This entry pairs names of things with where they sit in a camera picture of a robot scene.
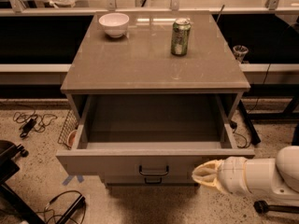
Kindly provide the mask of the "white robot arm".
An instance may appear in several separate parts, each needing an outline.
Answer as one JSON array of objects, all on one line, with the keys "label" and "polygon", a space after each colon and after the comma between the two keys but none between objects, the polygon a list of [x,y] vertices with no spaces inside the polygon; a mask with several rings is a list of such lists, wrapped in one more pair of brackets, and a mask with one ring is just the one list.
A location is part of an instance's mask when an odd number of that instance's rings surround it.
[{"label": "white robot arm", "polygon": [[275,158],[229,157],[208,161],[192,171],[192,179],[209,189],[238,196],[266,197],[299,204],[299,146],[281,149]]}]

